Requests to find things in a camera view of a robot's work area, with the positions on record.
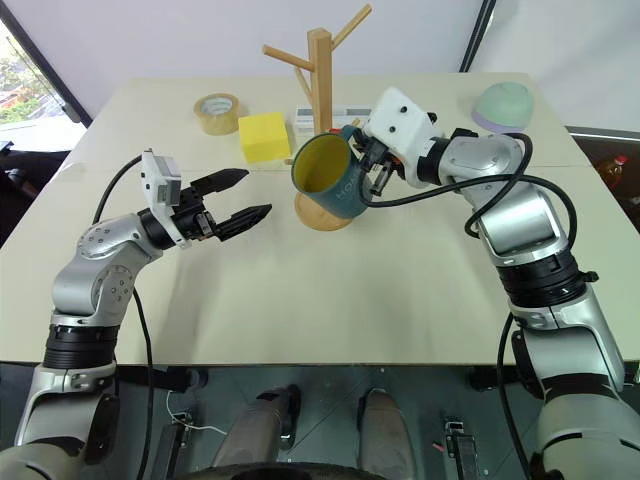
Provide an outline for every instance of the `mug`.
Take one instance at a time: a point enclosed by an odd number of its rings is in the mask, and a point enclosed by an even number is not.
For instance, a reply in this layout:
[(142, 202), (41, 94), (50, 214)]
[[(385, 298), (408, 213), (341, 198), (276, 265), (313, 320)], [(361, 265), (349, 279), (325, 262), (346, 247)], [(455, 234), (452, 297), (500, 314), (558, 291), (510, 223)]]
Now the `mug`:
[[(367, 209), (358, 195), (360, 162), (349, 146), (355, 127), (340, 134), (316, 135), (296, 154), (291, 168), (295, 187), (336, 217), (355, 218)], [(363, 193), (371, 198), (371, 182), (364, 178)]]

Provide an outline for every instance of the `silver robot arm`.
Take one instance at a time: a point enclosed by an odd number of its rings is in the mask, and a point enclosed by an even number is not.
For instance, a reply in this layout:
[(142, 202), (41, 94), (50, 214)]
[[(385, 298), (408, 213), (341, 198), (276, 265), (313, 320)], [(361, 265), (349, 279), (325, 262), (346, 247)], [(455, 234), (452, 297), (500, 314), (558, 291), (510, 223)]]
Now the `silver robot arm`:
[[(477, 138), (464, 131), (445, 138), (430, 115), (394, 88), (379, 100), (358, 143), (365, 171), (382, 166), (370, 192), (378, 196), (393, 171), (423, 188), (513, 174), (523, 159), (508, 135)], [(505, 183), (461, 193), (478, 211)], [(518, 182), (477, 225), (520, 327), (512, 347), (524, 385), (545, 400), (542, 471), (557, 470), (566, 480), (638, 478), (640, 417), (619, 397), (623, 360), (589, 284), (594, 276), (578, 269), (549, 198)]]
[(0, 453), (0, 480), (77, 478), (111, 451), (119, 411), (107, 393), (116, 370), (118, 329), (138, 272), (163, 250), (216, 236), (227, 240), (262, 220), (271, 205), (249, 207), (216, 224), (203, 197), (249, 172), (226, 169), (180, 190), (173, 160), (141, 156), (149, 208), (91, 226), (53, 285), (44, 361), (33, 373), (15, 447)]

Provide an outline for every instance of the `tape roll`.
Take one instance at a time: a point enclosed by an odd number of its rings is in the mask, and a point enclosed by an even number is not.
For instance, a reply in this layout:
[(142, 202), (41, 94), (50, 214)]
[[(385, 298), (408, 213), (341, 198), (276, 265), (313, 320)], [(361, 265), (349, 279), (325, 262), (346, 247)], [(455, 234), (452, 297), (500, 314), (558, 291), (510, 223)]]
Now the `tape roll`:
[(193, 111), (209, 135), (227, 135), (238, 130), (238, 99), (228, 93), (214, 93), (201, 98)]

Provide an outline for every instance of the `yellow sponge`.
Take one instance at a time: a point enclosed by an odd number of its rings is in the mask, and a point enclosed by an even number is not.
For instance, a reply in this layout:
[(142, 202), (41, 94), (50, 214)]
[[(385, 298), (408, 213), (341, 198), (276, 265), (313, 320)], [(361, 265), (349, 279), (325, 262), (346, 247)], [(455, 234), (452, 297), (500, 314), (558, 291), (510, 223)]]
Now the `yellow sponge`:
[(262, 113), (238, 119), (240, 143), (249, 163), (291, 156), (282, 113)]

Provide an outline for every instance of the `white table surface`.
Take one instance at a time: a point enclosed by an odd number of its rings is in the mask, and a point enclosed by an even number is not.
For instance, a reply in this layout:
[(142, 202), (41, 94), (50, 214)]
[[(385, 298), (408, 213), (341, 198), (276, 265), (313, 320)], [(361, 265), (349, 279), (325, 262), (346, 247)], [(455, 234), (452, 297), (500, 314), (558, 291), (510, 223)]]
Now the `white table surface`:
[[(536, 97), (526, 131), (534, 143), (528, 172), (573, 198), (574, 254), (581, 269), (600, 274), (595, 289), (622, 354), (638, 359), (640, 238), (527, 76), (336, 77), (334, 98), (374, 104), (395, 85), (435, 111), (445, 132), (482, 132), (470, 106), (504, 80), (525, 83)], [(175, 157), (185, 183), (247, 167), (237, 134), (205, 135), (192, 113), (198, 98), (221, 91), (238, 96), (250, 113), (282, 111), (289, 119), (304, 103), (293, 77), (135, 80), (116, 93), (0, 250), (0, 360), (41, 361), (53, 278), (122, 164), (151, 146)], [(156, 363), (495, 363), (506, 295), (480, 242), (462, 231), (470, 209), (461, 197), (370, 209), (343, 230), (321, 233), (298, 221), (288, 167), (270, 162), (259, 170), (206, 204), (224, 220), (272, 203), (263, 222), (225, 243), (169, 250), (139, 275)], [(409, 193), (415, 190), (394, 180), (385, 196)], [(144, 206), (132, 173), (114, 190), (105, 218)], [(559, 203), (558, 211), (564, 216)], [(145, 362), (133, 306), (116, 353), (123, 364)]]

